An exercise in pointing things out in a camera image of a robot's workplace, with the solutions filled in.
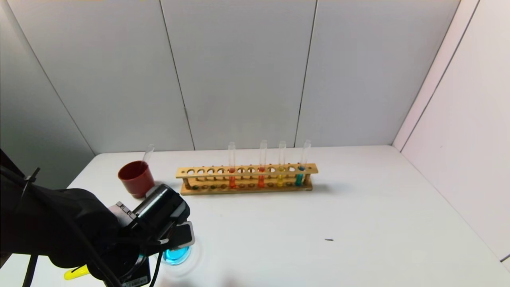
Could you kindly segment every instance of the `yellow object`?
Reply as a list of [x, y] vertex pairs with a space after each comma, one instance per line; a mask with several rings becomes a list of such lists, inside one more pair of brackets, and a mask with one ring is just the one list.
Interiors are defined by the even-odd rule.
[[[284, 172], [285, 168], [283, 166], [280, 166], [280, 167], [278, 167], [278, 171], [279, 172]], [[276, 183], [276, 186], [278, 186], [278, 187], [284, 186], [284, 176], [283, 175], [278, 175], [277, 179], [278, 179], [278, 182]]]
[[78, 269], [67, 270], [66, 273], [64, 273], [64, 279], [71, 280], [87, 274], [90, 274], [90, 272], [87, 266], [84, 265]]

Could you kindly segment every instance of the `red liquid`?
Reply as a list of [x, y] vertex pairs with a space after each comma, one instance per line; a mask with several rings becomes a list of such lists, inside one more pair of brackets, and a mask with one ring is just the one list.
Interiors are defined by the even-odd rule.
[[[234, 172], [236, 172], [236, 169], [235, 168], [230, 168], [228, 169], [228, 172], [233, 174]], [[236, 177], [235, 176], [231, 176], [228, 178], [229, 180], [229, 185], [230, 185], [230, 188], [236, 188]]]
[[[266, 168], [260, 167], [259, 172], [263, 173], [266, 170]], [[264, 187], [264, 176], [259, 175], [259, 187]]]

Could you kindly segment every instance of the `test tube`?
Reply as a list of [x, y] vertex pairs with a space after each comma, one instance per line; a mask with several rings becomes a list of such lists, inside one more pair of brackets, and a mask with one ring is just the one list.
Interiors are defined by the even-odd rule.
[[[262, 140], [260, 142], [260, 161], [259, 161], [259, 172], [263, 173], [266, 171], [266, 152], [267, 152], [267, 141]], [[259, 187], [264, 188], [264, 176], [259, 175]]]
[[[303, 151], [301, 152], [301, 161], [299, 162], [299, 166], [297, 169], [300, 171], [304, 171], [306, 169], [306, 165], [308, 162], [308, 153], [310, 152], [310, 147], [312, 146], [312, 143], [310, 140], [306, 140], [304, 142]], [[296, 176], [296, 186], [301, 186], [303, 182], [303, 174], [298, 174]]]
[[[236, 172], [236, 144], [233, 141], [228, 144], [228, 172]], [[228, 179], [230, 188], [236, 188], [236, 177], [230, 176]]]
[[[279, 172], [284, 172], [285, 171], [285, 148], [287, 147], [287, 144], [285, 143], [284, 140], [281, 140], [280, 141], [280, 144], [278, 146], [279, 148], [279, 155], [278, 155], [278, 171]], [[278, 175], [277, 176], [277, 182], [276, 182], [276, 186], [278, 187], [282, 187], [284, 186], [284, 176], [283, 175]]]

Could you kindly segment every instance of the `label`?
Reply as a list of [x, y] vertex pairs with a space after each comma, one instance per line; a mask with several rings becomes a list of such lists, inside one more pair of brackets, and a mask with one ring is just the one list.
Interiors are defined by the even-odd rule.
[[142, 285], [145, 285], [149, 283], [149, 279], [147, 276], [143, 276], [143, 277], [140, 277], [140, 278], [137, 278], [137, 279], [133, 279], [131, 281], [128, 281], [128, 282], [124, 282], [122, 284], [122, 287], [138, 287], [138, 286], [142, 286]]

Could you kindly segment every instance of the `yellow liquid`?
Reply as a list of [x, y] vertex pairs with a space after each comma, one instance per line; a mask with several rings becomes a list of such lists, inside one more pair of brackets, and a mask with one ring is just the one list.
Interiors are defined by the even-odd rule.
[[[278, 171], [279, 172], [284, 172], [285, 168], [283, 166], [280, 166], [278, 168]], [[278, 175], [277, 179], [278, 179], [278, 181], [276, 182], [276, 186], [278, 186], [278, 187], [284, 186], [284, 176], [283, 175]]]

